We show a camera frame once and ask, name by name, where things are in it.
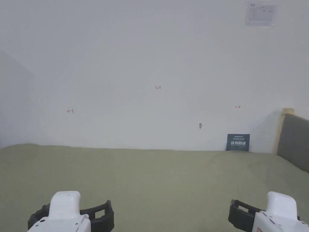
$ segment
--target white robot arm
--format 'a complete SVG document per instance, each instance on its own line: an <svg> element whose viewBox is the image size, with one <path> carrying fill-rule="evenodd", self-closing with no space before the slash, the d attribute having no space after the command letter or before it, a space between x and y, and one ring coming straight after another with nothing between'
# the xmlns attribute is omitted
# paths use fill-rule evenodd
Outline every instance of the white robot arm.
<svg viewBox="0 0 309 232"><path fill-rule="evenodd" d="M297 216L296 201L277 192L268 193L266 211L232 200L228 221L246 232L309 232L309 225Z"/></svg>
<svg viewBox="0 0 309 232"><path fill-rule="evenodd" d="M80 193L57 192L50 204L44 205L28 220L28 232L110 232L114 228L114 212L111 201L90 208L79 209ZM105 215L95 218L101 210Z"/></svg>

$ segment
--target dark blue sign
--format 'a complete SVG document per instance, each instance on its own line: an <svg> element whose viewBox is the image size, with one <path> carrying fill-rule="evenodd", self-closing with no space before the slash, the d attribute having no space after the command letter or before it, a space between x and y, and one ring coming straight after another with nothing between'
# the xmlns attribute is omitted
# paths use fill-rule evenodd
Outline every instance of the dark blue sign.
<svg viewBox="0 0 309 232"><path fill-rule="evenodd" d="M228 134L227 151L249 151L250 134Z"/></svg>

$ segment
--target sign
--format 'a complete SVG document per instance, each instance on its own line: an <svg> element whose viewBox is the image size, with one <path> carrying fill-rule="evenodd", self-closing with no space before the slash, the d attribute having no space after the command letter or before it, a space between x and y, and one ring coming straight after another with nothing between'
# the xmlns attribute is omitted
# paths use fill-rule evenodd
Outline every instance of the sign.
<svg viewBox="0 0 309 232"><path fill-rule="evenodd" d="M277 8L278 4L273 2L247 1L244 26L272 28Z"/></svg>
<svg viewBox="0 0 309 232"><path fill-rule="evenodd" d="M249 151L250 134L228 134L227 151Z"/></svg>

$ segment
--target gray headboard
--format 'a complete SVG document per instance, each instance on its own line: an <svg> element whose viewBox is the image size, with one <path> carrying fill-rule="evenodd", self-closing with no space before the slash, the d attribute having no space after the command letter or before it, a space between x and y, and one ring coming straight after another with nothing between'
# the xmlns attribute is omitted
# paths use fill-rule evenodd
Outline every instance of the gray headboard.
<svg viewBox="0 0 309 232"><path fill-rule="evenodd" d="M277 155L309 172L309 121L290 113L283 115Z"/></svg>

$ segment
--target bed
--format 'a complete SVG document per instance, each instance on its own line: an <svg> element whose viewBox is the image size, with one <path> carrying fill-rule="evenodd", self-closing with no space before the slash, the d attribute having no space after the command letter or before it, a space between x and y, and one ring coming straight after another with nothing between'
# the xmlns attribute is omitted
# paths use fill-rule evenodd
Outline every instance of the bed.
<svg viewBox="0 0 309 232"><path fill-rule="evenodd" d="M269 191L294 197L298 215L309 222L309 173L279 155L287 114L281 114L274 154L34 144L1 149L0 231L27 231L30 215L66 190L81 193L81 208L111 200L113 231L237 231L227 220L231 199L263 209Z"/></svg>

